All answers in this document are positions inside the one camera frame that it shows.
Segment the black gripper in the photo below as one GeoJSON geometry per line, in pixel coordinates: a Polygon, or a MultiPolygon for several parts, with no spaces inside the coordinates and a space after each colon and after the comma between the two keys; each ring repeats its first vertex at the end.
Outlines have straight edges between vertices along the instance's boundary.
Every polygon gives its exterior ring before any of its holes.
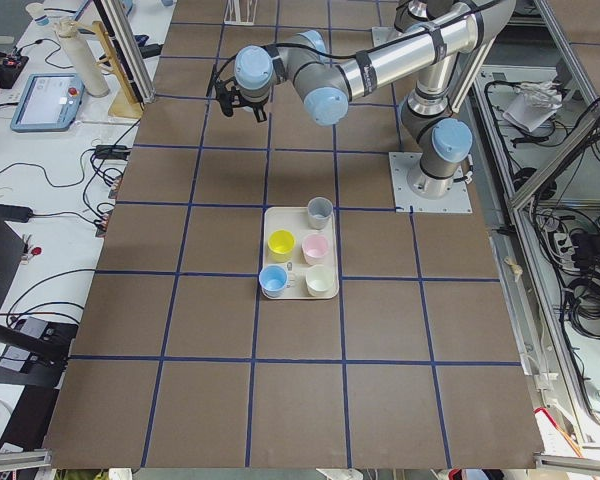
{"type": "Polygon", "coordinates": [[[264,106],[268,103],[269,98],[269,92],[266,92],[264,95],[249,97],[245,92],[235,89],[233,91],[232,106],[234,109],[250,108],[253,110],[257,122],[266,122],[267,114],[264,110],[264,106]]]}

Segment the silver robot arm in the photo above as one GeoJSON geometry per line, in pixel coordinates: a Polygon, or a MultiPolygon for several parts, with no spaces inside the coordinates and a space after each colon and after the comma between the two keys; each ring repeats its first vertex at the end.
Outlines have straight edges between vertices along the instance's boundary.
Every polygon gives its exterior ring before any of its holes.
{"type": "Polygon", "coordinates": [[[473,143],[468,126],[454,118],[464,88],[474,79],[480,56],[512,16],[512,1],[425,1],[423,21],[409,24],[410,2],[396,10],[389,39],[370,49],[336,56],[322,36],[309,30],[284,42],[248,45],[230,58],[233,75],[213,70],[208,92],[222,113],[249,108],[257,121],[274,86],[292,83],[311,119],[320,126],[342,120],[352,101],[410,74],[415,88],[401,106],[401,122],[421,149],[407,174],[408,188],[421,198],[444,197],[473,143]]]}

